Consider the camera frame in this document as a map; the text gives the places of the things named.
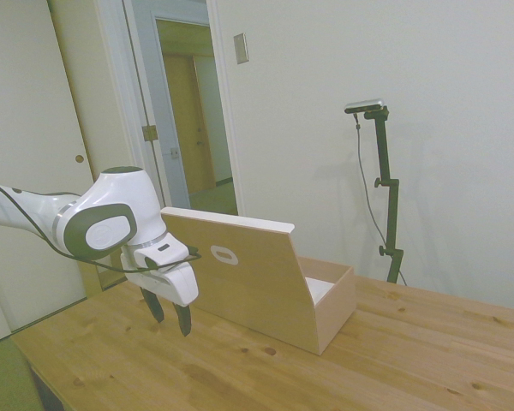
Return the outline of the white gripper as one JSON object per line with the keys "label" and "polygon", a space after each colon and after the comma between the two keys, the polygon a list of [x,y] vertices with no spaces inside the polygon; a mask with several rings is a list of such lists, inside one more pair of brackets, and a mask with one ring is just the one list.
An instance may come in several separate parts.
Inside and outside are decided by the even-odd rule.
{"label": "white gripper", "polygon": [[184,337],[192,330],[190,306],[199,295],[192,265],[188,262],[173,266],[149,269],[137,266],[127,247],[122,247],[121,262],[127,279],[139,287],[143,299],[154,319],[164,321],[164,311],[157,297],[173,302],[180,331]]}

